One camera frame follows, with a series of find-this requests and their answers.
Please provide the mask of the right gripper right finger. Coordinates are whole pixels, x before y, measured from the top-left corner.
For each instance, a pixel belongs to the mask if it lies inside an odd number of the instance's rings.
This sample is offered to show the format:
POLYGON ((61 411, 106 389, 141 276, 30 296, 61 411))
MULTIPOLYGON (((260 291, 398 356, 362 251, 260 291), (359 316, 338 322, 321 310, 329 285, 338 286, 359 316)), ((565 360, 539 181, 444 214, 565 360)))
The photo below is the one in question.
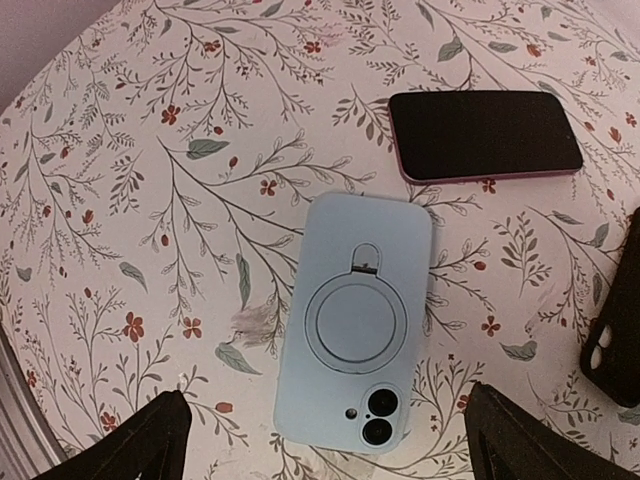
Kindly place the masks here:
POLYGON ((464 420, 476 479, 638 477, 553 432, 488 384, 474 384, 464 420))

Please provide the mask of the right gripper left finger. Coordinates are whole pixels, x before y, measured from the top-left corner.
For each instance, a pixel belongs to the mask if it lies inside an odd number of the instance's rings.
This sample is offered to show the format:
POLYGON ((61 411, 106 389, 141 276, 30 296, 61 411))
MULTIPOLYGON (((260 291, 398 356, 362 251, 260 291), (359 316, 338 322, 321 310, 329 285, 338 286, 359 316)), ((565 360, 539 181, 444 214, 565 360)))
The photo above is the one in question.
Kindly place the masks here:
POLYGON ((183 394, 164 391, 101 441, 38 478, 181 480, 191 423, 183 394))

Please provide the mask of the light blue phone case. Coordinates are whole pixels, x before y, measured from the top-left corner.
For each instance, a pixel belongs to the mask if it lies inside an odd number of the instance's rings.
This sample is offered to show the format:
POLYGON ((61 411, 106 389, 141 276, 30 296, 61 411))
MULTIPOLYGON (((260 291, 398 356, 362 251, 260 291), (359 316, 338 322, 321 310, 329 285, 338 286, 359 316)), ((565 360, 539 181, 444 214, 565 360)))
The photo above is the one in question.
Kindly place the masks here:
POLYGON ((399 200, 325 193, 311 203, 275 394, 285 439, 365 454, 401 442, 432 233, 429 214, 399 200))

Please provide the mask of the black phone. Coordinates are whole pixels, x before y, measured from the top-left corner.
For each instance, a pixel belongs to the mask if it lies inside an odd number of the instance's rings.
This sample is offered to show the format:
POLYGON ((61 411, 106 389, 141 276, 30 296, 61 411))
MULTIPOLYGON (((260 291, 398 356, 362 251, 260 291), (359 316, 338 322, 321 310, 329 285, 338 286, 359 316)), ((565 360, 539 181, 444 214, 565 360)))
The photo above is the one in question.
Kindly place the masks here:
POLYGON ((399 169, 414 185, 572 174, 583 166, 565 110, 547 92, 402 92, 388 111, 399 169))

